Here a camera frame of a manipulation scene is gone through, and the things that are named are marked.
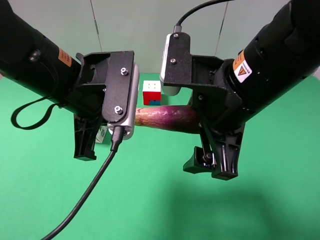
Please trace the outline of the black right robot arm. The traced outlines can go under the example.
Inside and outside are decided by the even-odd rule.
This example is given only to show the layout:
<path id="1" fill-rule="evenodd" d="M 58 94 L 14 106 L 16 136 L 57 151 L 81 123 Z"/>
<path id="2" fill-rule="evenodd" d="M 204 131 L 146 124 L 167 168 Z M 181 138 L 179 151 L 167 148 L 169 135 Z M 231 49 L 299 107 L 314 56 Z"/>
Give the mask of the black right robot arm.
<path id="1" fill-rule="evenodd" d="M 220 180 L 238 176 L 245 124 L 320 65 L 320 3 L 291 0 L 234 59 L 193 55 L 179 20 L 166 37 L 160 81 L 166 95 L 189 88 L 201 147 L 183 165 Z"/>

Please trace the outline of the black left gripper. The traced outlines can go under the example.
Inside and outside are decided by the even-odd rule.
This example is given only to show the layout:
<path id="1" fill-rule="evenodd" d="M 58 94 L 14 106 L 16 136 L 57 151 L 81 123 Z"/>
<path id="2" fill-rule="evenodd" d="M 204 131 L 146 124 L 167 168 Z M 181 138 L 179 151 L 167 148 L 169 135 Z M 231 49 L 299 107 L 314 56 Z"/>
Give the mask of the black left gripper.
<path id="1" fill-rule="evenodd" d="M 101 124 L 119 124 L 129 115 L 134 57 L 132 50 L 59 57 L 61 93 L 73 113 L 75 159 L 96 160 Z"/>

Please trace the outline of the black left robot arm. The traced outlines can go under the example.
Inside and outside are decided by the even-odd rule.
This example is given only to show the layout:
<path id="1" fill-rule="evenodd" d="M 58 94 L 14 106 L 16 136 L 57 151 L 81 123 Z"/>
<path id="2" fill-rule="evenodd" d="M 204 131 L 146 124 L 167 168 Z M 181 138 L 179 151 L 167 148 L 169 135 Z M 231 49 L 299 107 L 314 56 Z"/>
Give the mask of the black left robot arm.
<path id="1" fill-rule="evenodd" d="M 80 160 L 95 160 L 101 126 L 123 127 L 132 137 L 139 88 L 133 51 L 97 52 L 71 57 L 0 3 L 0 72 L 6 78 L 73 113 L 75 150 Z"/>

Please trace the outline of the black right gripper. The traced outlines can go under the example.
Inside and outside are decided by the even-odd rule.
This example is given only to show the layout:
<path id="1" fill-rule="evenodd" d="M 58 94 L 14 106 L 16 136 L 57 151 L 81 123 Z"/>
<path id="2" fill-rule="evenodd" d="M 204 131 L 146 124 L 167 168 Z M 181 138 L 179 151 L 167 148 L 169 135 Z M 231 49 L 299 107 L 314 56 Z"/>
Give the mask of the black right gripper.
<path id="1" fill-rule="evenodd" d="M 162 90 L 175 96 L 181 88 L 192 90 L 188 105 L 200 119 L 218 132 L 233 131 L 247 121 L 243 100 L 232 89 L 232 60 L 192 55 L 191 37 L 184 32 L 168 34 L 162 56 Z"/>

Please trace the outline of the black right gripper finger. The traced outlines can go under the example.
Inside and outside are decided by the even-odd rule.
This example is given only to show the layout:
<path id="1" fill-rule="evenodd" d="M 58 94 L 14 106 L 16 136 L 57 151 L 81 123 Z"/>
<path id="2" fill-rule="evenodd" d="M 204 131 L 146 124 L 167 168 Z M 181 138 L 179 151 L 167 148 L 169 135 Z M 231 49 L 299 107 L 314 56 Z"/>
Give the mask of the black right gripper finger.
<path id="1" fill-rule="evenodd" d="M 238 176 L 238 161 L 244 130 L 245 124 L 236 130 L 212 134 L 217 150 L 214 154 L 216 167 L 211 173 L 212 178 L 231 180 Z"/>
<path id="2" fill-rule="evenodd" d="M 213 173 L 217 162 L 210 151 L 205 153 L 203 148 L 195 146 L 192 157 L 183 165 L 183 171 L 191 174 Z"/>

